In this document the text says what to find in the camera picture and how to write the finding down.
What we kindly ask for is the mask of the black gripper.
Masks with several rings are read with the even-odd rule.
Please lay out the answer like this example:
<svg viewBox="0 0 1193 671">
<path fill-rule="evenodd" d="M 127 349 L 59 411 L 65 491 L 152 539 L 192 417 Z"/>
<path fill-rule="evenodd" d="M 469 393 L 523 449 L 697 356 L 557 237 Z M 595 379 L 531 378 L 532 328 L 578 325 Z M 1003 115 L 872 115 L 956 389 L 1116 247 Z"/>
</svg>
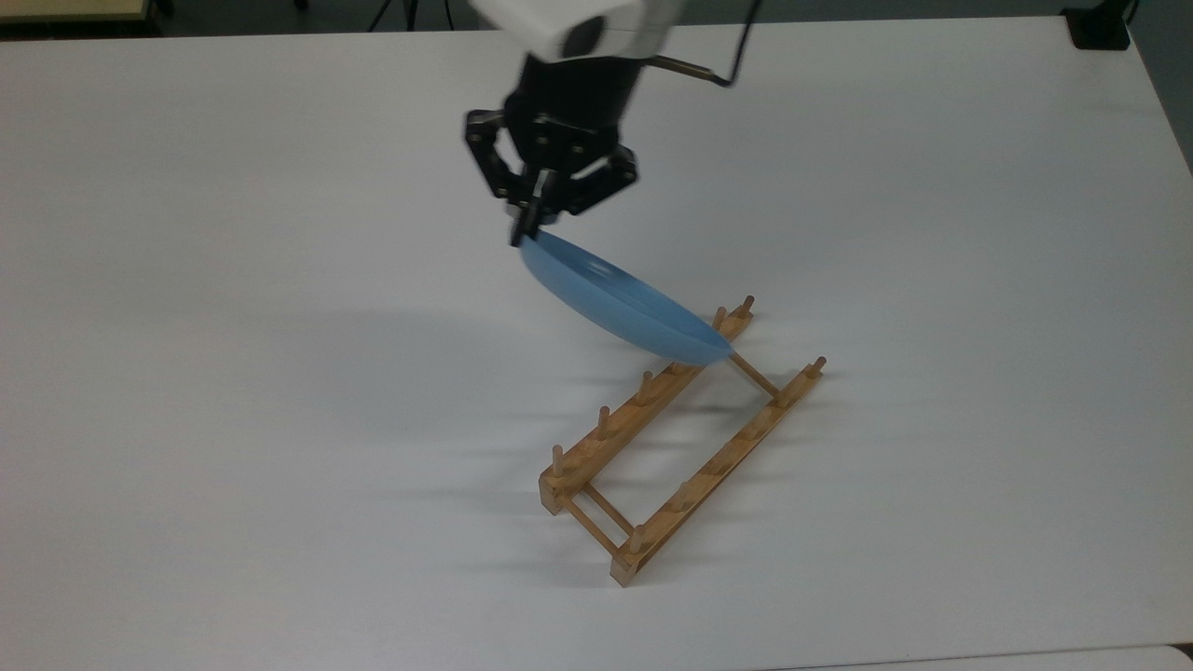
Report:
<svg viewBox="0 0 1193 671">
<path fill-rule="evenodd" d="M 562 213 L 588 213 L 638 179 L 638 156 L 622 144 L 622 121 L 644 64 L 628 57 L 544 62 L 527 55 L 502 113 L 465 115 L 472 160 L 495 199 L 511 210 L 511 246 L 534 240 Z M 519 173 L 496 148 L 503 128 L 524 164 Z"/>
</svg>

